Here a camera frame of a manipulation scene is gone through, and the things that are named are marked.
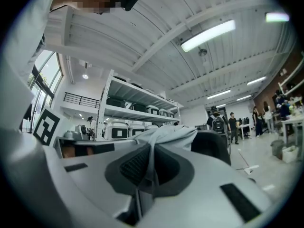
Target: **ceiling light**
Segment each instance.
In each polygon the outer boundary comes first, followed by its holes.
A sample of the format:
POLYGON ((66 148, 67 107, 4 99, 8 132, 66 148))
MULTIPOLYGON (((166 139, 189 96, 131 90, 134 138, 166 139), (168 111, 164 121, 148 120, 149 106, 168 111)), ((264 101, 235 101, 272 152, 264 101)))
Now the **ceiling light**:
POLYGON ((266 22, 288 22, 289 16, 285 13, 267 13, 266 22))
POLYGON ((231 89, 230 89, 230 90, 227 90, 227 91, 224 91, 224 92, 221 92, 221 93, 218 93, 218 94, 216 94, 216 95, 209 96, 209 97, 207 97, 207 99, 209 100, 209 99, 212 99, 212 98, 214 98, 214 97, 217 97, 217 96, 220 96, 220 95, 223 95, 223 94, 227 94, 227 93, 229 93, 230 91, 231 91, 231 89))
POLYGON ((251 84, 257 83, 257 82, 262 81, 262 80, 264 80, 266 78, 267 78, 266 76, 258 78, 258 79, 254 80, 254 81, 251 81, 251 82, 247 83, 247 85, 251 85, 251 84))
POLYGON ((239 98, 239 99, 237 99, 237 101, 241 101, 241 100, 247 99, 247 98, 249 98, 249 97, 251 97, 251 95, 247 95, 247 96, 245 96, 245 97, 243 97, 243 98, 239 98))
POLYGON ((214 37, 220 36, 226 32, 232 31, 236 28, 234 20, 229 20, 225 23, 217 25, 213 28, 207 29, 198 35, 190 38, 189 40, 182 43, 181 48, 188 52, 195 47, 203 44, 204 42, 213 39, 214 37))
POLYGON ((220 108, 222 106, 225 106, 226 104, 221 104, 221 105, 218 105, 217 108, 220 108))

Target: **white floor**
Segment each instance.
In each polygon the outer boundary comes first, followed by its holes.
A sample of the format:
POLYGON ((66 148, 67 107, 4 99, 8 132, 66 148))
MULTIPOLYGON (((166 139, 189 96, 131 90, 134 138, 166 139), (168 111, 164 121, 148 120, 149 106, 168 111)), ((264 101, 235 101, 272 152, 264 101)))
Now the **white floor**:
POLYGON ((246 168, 248 167, 246 162, 249 166, 259 165, 258 168, 253 169, 250 175, 247 175, 244 170, 238 170, 238 172, 253 178, 256 184, 265 190, 270 199, 275 202, 290 191, 302 162, 285 163, 272 155, 270 144, 273 140, 278 139, 278 134, 265 133, 259 138, 255 137, 255 133, 252 132, 252 134, 254 136, 251 139, 242 140, 239 138, 239 145, 231 145, 231 166, 234 169, 246 168))

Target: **table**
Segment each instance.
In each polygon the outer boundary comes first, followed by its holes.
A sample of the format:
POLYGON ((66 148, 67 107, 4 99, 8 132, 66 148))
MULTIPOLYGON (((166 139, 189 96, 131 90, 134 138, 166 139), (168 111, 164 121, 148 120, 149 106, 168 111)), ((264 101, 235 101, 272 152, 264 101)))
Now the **table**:
POLYGON ((243 137, 243 139, 244 139, 244 131, 243 131, 243 128, 244 127, 249 127, 249 131, 250 131, 250 136, 251 136, 251 128, 250 128, 250 124, 245 124, 245 125, 240 125, 240 126, 238 126, 237 128, 240 128, 241 130, 242 130, 242 137, 243 137))
MULTIPOLYGON (((304 116, 295 116, 295 117, 291 117, 288 120, 282 121, 283 124, 283 134, 284 134, 284 143, 287 144, 287 130, 286 130, 286 124, 302 124, 302 151, 301 151, 301 157, 300 160, 303 160, 304 157, 304 116)), ((296 145, 297 145, 297 134, 298 134, 298 129, 297 126, 295 128, 296 131, 296 145)))

